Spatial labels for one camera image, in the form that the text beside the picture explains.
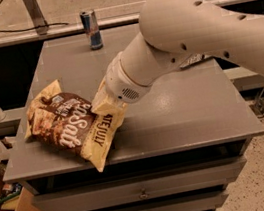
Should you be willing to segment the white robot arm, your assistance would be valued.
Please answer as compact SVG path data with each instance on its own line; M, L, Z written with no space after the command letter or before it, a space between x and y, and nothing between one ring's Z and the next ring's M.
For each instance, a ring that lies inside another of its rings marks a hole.
M264 76L264 15L225 10L206 0L146 0L139 33L109 64L92 111L121 110L191 55L227 60Z

